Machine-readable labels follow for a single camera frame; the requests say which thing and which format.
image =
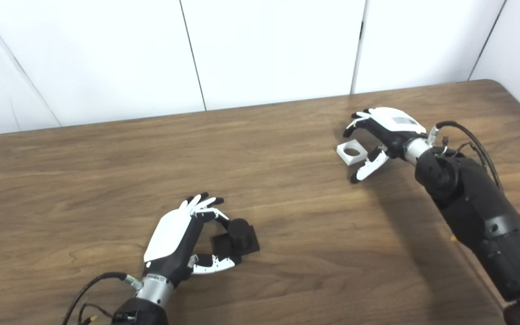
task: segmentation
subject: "wooden table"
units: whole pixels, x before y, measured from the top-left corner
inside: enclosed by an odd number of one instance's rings
[[[351,113],[380,106],[470,128],[520,211],[520,104],[491,81],[4,134],[0,324],[58,324],[91,278],[139,275],[159,218],[201,191],[254,225],[261,251],[180,284],[172,325],[502,324],[498,295],[413,167],[390,161],[349,184],[335,146]],[[197,251],[219,232],[207,224]],[[87,296],[114,310],[132,294],[105,281]]]

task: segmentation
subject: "wire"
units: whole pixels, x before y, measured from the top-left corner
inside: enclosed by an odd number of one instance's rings
[[[477,137],[468,130],[468,128],[460,125],[459,123],[456,123],[455,121],[442,121],[435,125],[436,128],[440,129],[442,127],[449,126],[449,127],[455,127],[458,128],[460,131],[464,132],[473,142],[475,145],[475,151],[479,154],[479,158],[483,159],[489,168],[491,169],[491,175],[493,176],[493,179],[495,180],[495,184],[497,184],[497,187],[503,192],[503,185],[501,184],[501,180],[499,179],[499,174],[497,173],[497,169],[495,168],[495,165],[493,164],[493,160],[491,160],[491,156],[487,153],[485,150],[485,147],[481,142],[477,139]]]
[[[85,307],[87,307],[87,306],[94,307],[95,309],[99,310],[99,312],[101,312],[106,317],[109,317],[110,319],[113,318],[113,316],[109,312],[107,312],[105,309],[101,308],[100,306],[98,306],[96,304],[85,303],[85,304],[81,305],[81,308],[80,308],[80,312],[78,315],[78,325],[82,324],[81,319],[83,318],[83,311],[84,311]]]
[[[479,160],[481,160],[481,166],[483,167],[483,169],[485,169],[485,172],[487,172],[487,161],[485,161],[483,154],[478,150],[477,146],[475,146],[473,142],[465,142],[464,144],[461,144],[461,146],[455,150],[456,152],[452,156],[456,157],[456,155],[458,155],[462,148],[464,148],[465,146],[470,146],[471,149],[477,153]]]
[[[80,301],[80,299],[83,296],[83,294],[85,294],[85,292],[89,288],[91,288],[91,286],[93,286],[97,282],[99,282],[101,280],[104,280],[104,279],[116,278],[116,279],[119,279],[119,280],[123,281],[123,280],[126,279],[126,276],[128,276],[128,275],[126,273],[123,273],[123,272],[106,272],[106,273],[103,273],[100,276],[97,276],[97,277],[93,278],[93,280],[91,280],[88,284],[86,284],[83,288],[81,288],[80,292],[75,296],[74,300],[72,301],[72,304],[70,304],[70,306],[68,308],[68,311],[65,313],[65,317],[64,317],[64,320],[62,321],[61,325],[67,325],[68,324],[68,321],[70,321],[70,317],[72,316],[72,313],[74,312],[74,309],[76,308],[76,305]]]

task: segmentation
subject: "robotic arm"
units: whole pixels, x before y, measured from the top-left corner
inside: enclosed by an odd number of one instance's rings
[[[165,214],[159,221],[144,254],[143,279],[120,272],[108,272],[92,280],[76,296],[66,313],[66,325],[75,305],[95,282],[106,278],[119,278],[136,289],[136,294],[124,302],[112,315],[94,304],[83,304],[78,325],[88,325],[93,318],[82,321],[86,306],[93,306],[111,318],[117,325],[167,325],[165,308],[180,282],[192,274],[210,274],[234,267],[241,257],[259,251],[260,246],[246,220],[230,220],[213,205],[223,203],[222,198],[207,198],[208,193],[189,197],[180,207]],[[215,220],[227,231],[213,237],[212,254],[194,254],[204,223]]]
[[[390,107],[366,109],[353,118],[345,138],[365,128],[382,145],[369,154],[351,182],[363,181],[388,158],[401,158],[415,166],[415,179],[425,187],[454,236],[475,254],[504,300],[516,301],[504,311],[506,323],[520,325],[520,214],[504,196],[495,167],[478,139],[451,121],[436,124],[427,135],[412,117]],[[483,164],[449,150],[446,144],[434,146],[444,126],[468,134]]]

